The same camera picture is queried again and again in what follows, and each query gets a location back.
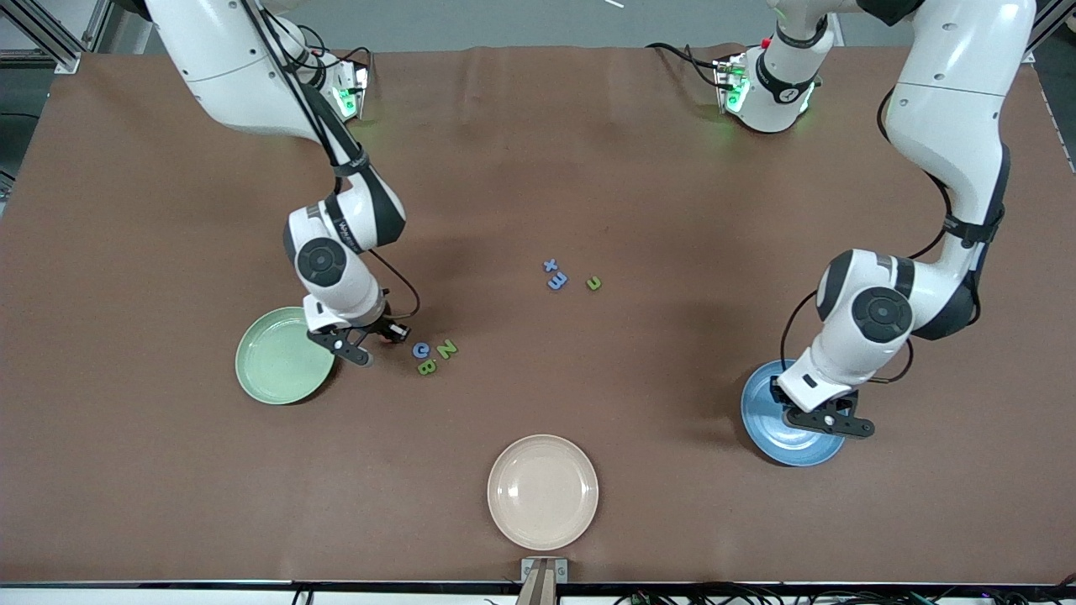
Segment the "light green plate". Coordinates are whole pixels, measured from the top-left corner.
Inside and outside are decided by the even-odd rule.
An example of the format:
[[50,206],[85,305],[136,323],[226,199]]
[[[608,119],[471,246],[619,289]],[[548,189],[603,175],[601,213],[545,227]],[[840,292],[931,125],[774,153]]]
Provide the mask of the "light green plate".
[[292,405],[315,394],[332,371],[334,356],[308,340],[300,307],[277,308],[254,321],[235,353],[235,375],[255,400]]

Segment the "beige plate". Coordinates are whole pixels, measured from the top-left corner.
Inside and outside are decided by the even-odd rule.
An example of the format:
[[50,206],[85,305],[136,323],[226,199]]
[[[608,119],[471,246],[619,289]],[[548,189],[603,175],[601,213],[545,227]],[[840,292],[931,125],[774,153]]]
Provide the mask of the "beige plate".
[[504,537],[533,551],[551,552],[584,536],[599,500],[587,453],[560,436],[520,438],[489,472],[489,516]]

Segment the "brown table cover sheet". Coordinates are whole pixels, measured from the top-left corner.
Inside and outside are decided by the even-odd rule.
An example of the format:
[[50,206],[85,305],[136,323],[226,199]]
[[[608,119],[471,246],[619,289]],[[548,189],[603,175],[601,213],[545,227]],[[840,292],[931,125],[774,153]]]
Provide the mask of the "brown table cover sheet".
[[355,133],[406,207],[382,255],[412,340],[461,352],[421,376],[369,339],[288,407],[233,357],[303,298],[282,233],[331,191],[324,152],[220,126],[164,56],[86,57],[0,219],[0,581],[499,581],[525,551],[489,467],[530,434],[599,475],[575,581],[1076,573],[1076,175],[1032,66],[981,319],[864,386],[877,432],[830,462],[775,465],[741,425],[831,257],[942,226],[875,126],[905,56],[832,51],[795,128],[758,135],[655,50],[381,54]]

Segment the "blue plate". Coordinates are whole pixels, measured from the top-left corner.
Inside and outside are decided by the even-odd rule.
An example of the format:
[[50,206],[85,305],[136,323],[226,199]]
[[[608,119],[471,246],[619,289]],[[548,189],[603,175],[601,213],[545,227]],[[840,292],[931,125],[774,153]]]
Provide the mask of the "blue plate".
[[750,440],[765,456],[780,465],[810,467],[837,456],[845,438],[790,428],[783,406],[770,394],[770,379],[783,370],[781,360],[770,360],[746,379],[741,392],[741,420]]

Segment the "aluminium frame profile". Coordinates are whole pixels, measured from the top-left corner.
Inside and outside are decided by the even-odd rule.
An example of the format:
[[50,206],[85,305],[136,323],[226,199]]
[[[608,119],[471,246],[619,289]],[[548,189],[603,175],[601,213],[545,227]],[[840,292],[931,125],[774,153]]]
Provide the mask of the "aluminium frame profile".
[[1033,51],[1076,13],[1076,0],[1035,0],[1036,14],[1022,61],[1034,61]]
[[0,0],[0,64],[76,72],[100,45],[111,0]]

